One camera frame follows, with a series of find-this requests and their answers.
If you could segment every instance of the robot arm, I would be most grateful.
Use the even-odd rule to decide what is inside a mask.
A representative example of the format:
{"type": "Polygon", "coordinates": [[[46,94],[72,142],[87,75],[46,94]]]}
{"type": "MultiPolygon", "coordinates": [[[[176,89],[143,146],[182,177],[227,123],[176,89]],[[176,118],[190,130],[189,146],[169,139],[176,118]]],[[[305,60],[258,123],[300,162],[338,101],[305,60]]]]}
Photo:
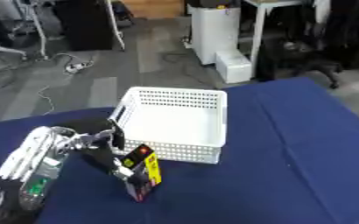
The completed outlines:
{"type": "Polygon", "coordinates": [[[83,153],[120,179],[130,178],[133,171],[111,152],[112,148],[124,148],[123,131],[115,121],[101,119],[101,122],[102,125],[93,128],[95,133],[79,134],[65,127],[34,129],[0,167],[0,223],[17,220],[16,214],[40,210],[72,152],[83,153]]]}

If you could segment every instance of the white box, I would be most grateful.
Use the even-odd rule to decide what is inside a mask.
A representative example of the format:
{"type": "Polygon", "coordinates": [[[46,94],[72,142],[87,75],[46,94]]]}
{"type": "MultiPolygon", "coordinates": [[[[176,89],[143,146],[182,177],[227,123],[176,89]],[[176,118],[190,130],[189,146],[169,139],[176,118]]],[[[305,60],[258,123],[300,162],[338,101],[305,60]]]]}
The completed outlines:
{"type": "Polygon", "coordinates": [[[236,49],[241,9],[192,10],[192,48],[202,65],[215,63],[218,51],[236,49]]]}
{"type": "Polygon", "coordinates": [[[215,64],[216,70],[226,83],[251,79],[252,65],[237,49],[217,52],[215,64]]]}

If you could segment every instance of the wire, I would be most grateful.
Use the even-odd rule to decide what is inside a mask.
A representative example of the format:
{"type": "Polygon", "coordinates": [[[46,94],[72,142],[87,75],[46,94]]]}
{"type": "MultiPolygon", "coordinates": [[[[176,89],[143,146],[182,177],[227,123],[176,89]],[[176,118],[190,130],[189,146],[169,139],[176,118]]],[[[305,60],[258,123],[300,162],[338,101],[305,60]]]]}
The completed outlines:
{"type": "MultiPolygon", "coordinates": [[[[90,57],[89,61],[86,61],[86,60],[84,60],[84,59],[81,59],[81,58],[78,57],[78,56],[75,56],[75,55],[70,54],[70,53],[64,53],[64,52],[60,52],[60,53],[55,54],[55,55],[52,56],[49,60],[54,60],[55,58],[57,58],[57,57],[59,57],[59,56],[67,56],[67,57],[69,58],[68,61],[67,61],[67,62],[64,64],[64,66],[63,66],[63,69],[64,69],[64,70],[63,70],[63,74],[67,76],[67,77],[64,79],[64,81],[71,79],[71,78],[74,77],[74,75],[75,75],[75,73],[68,73],[68,72],[67,72],[67,66],[68,66],[69,64],[71,64],[71,62],[74,61],[74,59],[79,60],[80,63],[87,63],[88,65],[87,65],[85,68],[89,68],[89,67],[91,67],[91,66],[93,66],[93,65],[95,64],[95,62],[94,62],[94,55],[92,55],[92,56],[90,57]]],[[[53,104],[52,99],[51,99],[49,96],[45,95],[45,93],[44,93],[47,89],[49,89],[49,88],[51,88],[51,87],[52,87],[52,86],[43,87],[42,89],[40,89],[40,90],[37,92],[37,95],[38,95],[40,98],[42,98],[42,99],[44,99],[44,100],[47,100],[47,103],[48,103],[49,106],[50,106],[50,109],[49,109],[47,112],[45,112],[45,113],[43,114],[43,116],[49,115],[50,113],[52,113],[52,112],[55,110],[55,106],[54,106],[54,104],[53,104]]]]}
{"type": "Polygon", "coordinates": [[[55,110],[55,107],[54,107],[54,104],[53,104],[52,99],[51,99],[50,97],[48,97],[48,96],[45,96],[44,93],[43,93],[45,90],[47,90],[47,89],[50,88],[50,87],[51,87],[51,86],[46,86],[46,87],[40,89],[40,90],[37,92],[38,96],[39,96],[40,98],[42,98],[42,99],[47,100],[47,103],[49,103],[49,105],[50,105],[50,109],[49,109],[47,112],[45,112],[45,113],[43,114],[43,116],[46,116],[46,115],[52,113],[52,112],[55,110]]]}
{"type": "Polygon", "coordinates": [[[162,55],[162,60],[165,62],[171,63],[171,64],[177,64],[178,62],[182,61],[183,64],[182,64],[181,72],[183,75],[199,82],[203,86],[206,86],[206,87],[209,87],[212,89],[218,89],[212,83],[206,83],[205,81],[198,79],[197,77],[195,77],[194,75],[192,75],[188,72],[189,65],[187,64],[186,59],[188,59],[189,56],[190,56],[189,53],[186,53],[186,52],[169,52],[169,53],[164,53],[162,55]]]}

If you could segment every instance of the desk leg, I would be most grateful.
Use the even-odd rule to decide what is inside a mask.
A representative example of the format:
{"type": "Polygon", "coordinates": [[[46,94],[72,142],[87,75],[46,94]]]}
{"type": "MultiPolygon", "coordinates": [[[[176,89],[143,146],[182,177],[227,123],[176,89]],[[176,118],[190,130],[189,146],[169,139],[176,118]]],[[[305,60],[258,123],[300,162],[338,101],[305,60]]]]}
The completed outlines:
{"type": "Polygon", "coordinates": [[[40,38],[40,55],[42,56],[43,60],[48,60],[49,57],[46,53],[46,45],[47,45],[47,37],[45,35],[45,31],[42,28],[42,24],[39,21],[38,14],[36,12],[37,6],[36,5],[28,5],[28,9],[30,10],[30,14],[32,16],[32,20],[37,28],[39,38],[40,38]]]}
{"type": "Polygon", "coordinates": [[[263,38],[265,13],[266,13],[266,8],[263,5],[257,7],[255,33],[253,35],[253,46],[251,49],[251,58],[250,58],[252,69],[253,69],[253,74],[252,74],[253,77],[255,77],[256,75],[258,51],[260,49],[261,40],[263,38]]]}
{"type": "Polygon", "coordinates": [[[116,39],[121,45],[121,49],[125,51],[125,43],[123,42],[123,33],[118,30],[116,25],[116,15],[114,14],[113,7],[111,7],[111,1],[105,0],[106,7],[109,13],[110,23],[113,28],[114,35],[116,35],[116,39]]]}

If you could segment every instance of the desk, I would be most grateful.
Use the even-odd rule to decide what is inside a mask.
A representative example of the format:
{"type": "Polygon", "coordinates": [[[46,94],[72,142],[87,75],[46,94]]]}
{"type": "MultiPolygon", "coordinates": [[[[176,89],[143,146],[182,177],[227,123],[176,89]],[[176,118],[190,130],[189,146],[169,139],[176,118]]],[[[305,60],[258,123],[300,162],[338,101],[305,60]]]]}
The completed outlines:
{"type": "MultiPolygon", "coordinates": [[[[73,155],[38,223],[359,223],[356,115],[305,78],[227,93],[228,136],[219,164],[162,161],[162,185],[137,203],[121,181],[73,155]]],[[[33,127],[111,111],[0,122],[0,164],[33,127]]]]}
{"type": "Polygon", "coordinates": [[[243,0],[244,2],[257,7],[257,17],[255,24],[255,32],[253,35],[253,45],[251,49],[250,61],[253,66],[253,76],[256,74],[258,51],[260,49],[261,40],[263,38],[265,14],[267,10],[278,7],[287,7],[302,4],[302,0],[277,0],[259,3],[258,0],[243,0]]]}

